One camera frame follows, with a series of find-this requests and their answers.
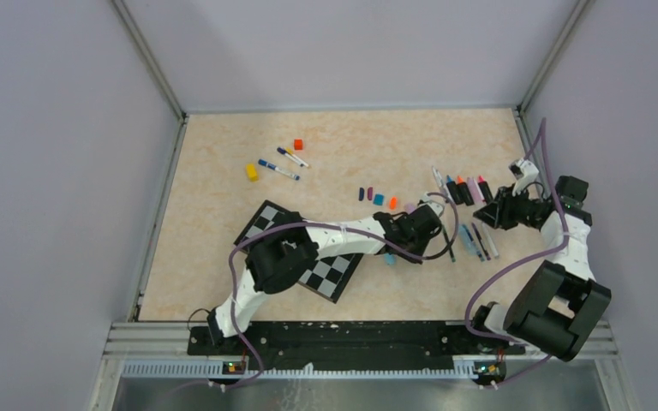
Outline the black highlighter pink cap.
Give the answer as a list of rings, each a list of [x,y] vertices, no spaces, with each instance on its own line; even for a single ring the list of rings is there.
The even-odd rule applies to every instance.
[[[490,204],[494,200],[494,195],[488,185],[488,182],[482,176],[478,176],[476,181],[484,202],[486,204]]]

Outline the light blue eraser bar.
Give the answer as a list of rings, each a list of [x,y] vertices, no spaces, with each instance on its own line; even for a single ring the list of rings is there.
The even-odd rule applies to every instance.
[[[476,249],[475,246],[473,245],[471,238],[468,236],[466,230],[464,229],[463,225],[458,226],[458,234],[461,238],[461,241],[468,251],[469,255],[476,256]]]

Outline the light blue highlighter cap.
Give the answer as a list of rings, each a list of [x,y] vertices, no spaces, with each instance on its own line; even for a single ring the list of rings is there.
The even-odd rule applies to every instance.
[[[386,262],[387,265],[394,266],[397,263],[397,258],[394,254],[385,253],[384,261]]]

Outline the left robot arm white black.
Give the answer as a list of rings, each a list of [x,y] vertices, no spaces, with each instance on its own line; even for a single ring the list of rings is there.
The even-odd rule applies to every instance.
[[[425,250],[441,230],[442,206],[422,201],[411,213],[377,212],[371,217],[319,223],[297,212],[285,213],[269,229],[236,245],[247,250],[244,267],[229,265],[233,284],[227,300],[208,315],[208,343],[220,354],[239,346],[242,334],[271,295],[285,292],[322,259],[342,255],[393,253],[412,263],[427,260]]]

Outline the thin dark pen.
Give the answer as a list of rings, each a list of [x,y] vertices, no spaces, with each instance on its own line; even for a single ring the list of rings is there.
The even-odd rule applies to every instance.
[[[484,245],[484,242],[483,242],[483,239],[482,239],[482,236],[481,236],[480,230],[478,229],[478,227],[477,227],[477,225],[476,225],[475,223],[471,223],[471,227],[472,227],[472,229],[474,230],[474,233],[475,233],[475,235],[476,235],[476,239],[477,239],[478,246],[479,246],[479,248],[481,249],[481,251],[482,251],[482,253],[483,253],[485,259],[486,259],[487,261],[490,261],[490,260],[491,260],[491,257],[490,257],[490,254],[489,254],[488,250],[486,249],[486,247],[485,247],[485,245]]]

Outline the black gel pen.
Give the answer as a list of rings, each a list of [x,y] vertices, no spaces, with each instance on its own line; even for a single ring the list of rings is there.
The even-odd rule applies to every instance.
[[[451,240],[451,237],[448,235],[447,230],[446,230],[445,227],[442,228],[442,235],[443,235],[444,240],[446,242],[446,248],[447,248],[448,256],[449,256],[452,263],[456,263],[456,257],[455,257],[455,254],[454,254],[453,248],[452,248],[453,241]]]

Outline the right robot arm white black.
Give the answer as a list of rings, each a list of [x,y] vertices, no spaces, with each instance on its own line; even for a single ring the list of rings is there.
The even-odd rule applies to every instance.
[[[595,280],[589,266],[592,216],[583,209],[588,187],[574,176],[561,176],[545,199],[501,187],[474,212],[492,229],[519,224],[536,229],[546,247],[543,261],[510,306],[491,302],[478,308],[468,329],[474,350],[490,353],[506,339],[565,362],[581,351],[612,300],[611,290]]]

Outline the pale purple highlighter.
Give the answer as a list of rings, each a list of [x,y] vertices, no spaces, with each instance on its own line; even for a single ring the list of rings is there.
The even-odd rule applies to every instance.
[[[484,199],[482,197],[480,189],[478,188],[478,186],[476,185],[475,180],[472,177],[467,178],[467,185],[469,187],[469,191],[470,191],[471,197],[473,198],[474,202],[477,205],[482,206],[484,204]]]

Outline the white marker blue band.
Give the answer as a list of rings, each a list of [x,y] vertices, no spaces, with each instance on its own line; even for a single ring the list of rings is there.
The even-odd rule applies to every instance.
[[[293,173],[289,170],[281,168],[281,167],[279,167],[279,166],[277,166],[273,163],[270,163],[270,162],[266,161],[265,159],[259,159],[258,164],[262,167],[265,167],[269,170],[272,170],[272,171],[277,172],[277,173],[279,173],[283,176],[286,176],[286,177],[290,178],[293,181],[299,181],[300,180],[300,176],[298,174],[295,174],[295,173]]]

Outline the black highlighter blue tip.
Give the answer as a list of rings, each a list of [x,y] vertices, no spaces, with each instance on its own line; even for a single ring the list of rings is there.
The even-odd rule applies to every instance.
[[[458,190],[457,184],[450,176],[446,177],[446,189],[456,205],[461,205],[464,203],[464,199]]]

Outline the black highlighter orange cap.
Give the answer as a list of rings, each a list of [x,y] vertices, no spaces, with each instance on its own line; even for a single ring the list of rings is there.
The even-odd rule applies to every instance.
[[[463,199],[463,202],[467,206],[473,206],[475,204],[475,201],[472,197],[472,194],[470,193],[469,186],[461,176],[457,176],[456,185],[458,187],[458,192],[460,193],[461,198]]]

